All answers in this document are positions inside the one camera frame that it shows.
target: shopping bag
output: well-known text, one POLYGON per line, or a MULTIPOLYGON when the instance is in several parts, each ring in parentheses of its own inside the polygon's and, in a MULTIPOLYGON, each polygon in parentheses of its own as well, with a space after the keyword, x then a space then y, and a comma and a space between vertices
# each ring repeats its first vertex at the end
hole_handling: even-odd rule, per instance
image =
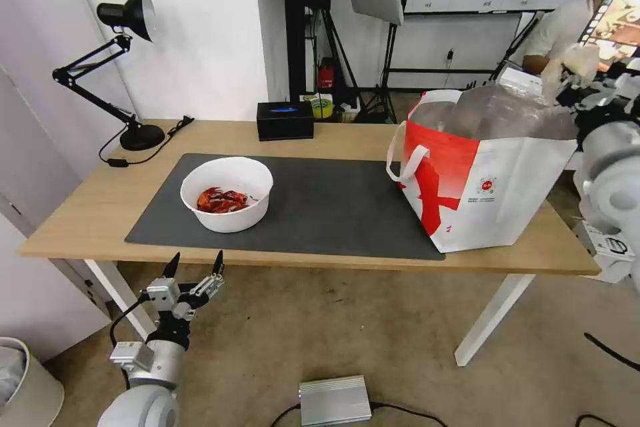
POLYGON ((461 96, 455 90, 423 94, 387 152, 389 177, 443 253, 513 245, 577 147, 564 111, 511 98, 498 86, 478 89, 466 101, 461 96), (402 131, 403 157, 395 174, 391 162, 402 131), (475 138, 510 131, 536 136, 475 138))

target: white shirt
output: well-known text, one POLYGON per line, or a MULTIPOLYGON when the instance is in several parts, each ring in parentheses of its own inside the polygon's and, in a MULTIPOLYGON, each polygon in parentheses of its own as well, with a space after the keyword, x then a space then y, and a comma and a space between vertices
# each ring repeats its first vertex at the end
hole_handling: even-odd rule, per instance
POLYGON ((555 59, 577 43, 593 16, 593 0, 576 0, 546 14, 524 45, 525 55, 555 59))

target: man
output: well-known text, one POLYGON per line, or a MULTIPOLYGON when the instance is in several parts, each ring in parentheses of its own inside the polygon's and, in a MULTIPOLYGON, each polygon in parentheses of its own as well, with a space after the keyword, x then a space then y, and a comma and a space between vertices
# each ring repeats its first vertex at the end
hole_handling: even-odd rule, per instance
POLYGON ((578 42, 603 0, 578 0, 544 16, 525 43, 524 70, 540 75, 550 60, 578 42))

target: white bowl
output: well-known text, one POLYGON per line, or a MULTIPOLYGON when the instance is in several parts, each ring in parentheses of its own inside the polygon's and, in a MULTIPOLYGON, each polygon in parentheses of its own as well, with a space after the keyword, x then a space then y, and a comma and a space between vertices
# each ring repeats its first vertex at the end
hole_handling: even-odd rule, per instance
POLYGON ((260 222, 267 213, 272 187, 273 176, 263 163, 246 157, 224 157, 203 163, 187 175, 180 188, 180 197, 206 228, 228 234, 260 222), (227 213, 199 211, 198 197, 212 187, 246 193, 257 201, 245 209, 227 213))

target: lamp base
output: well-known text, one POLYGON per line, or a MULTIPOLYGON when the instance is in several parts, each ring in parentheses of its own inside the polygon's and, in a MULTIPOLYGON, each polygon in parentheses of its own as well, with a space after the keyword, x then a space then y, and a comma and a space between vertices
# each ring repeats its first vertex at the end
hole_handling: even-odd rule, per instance
POLYGON ((157 125, 130 123, 120 135, 120 145, 124 150, 139 151, 157 147, 165 139, 165 133, 157 125))

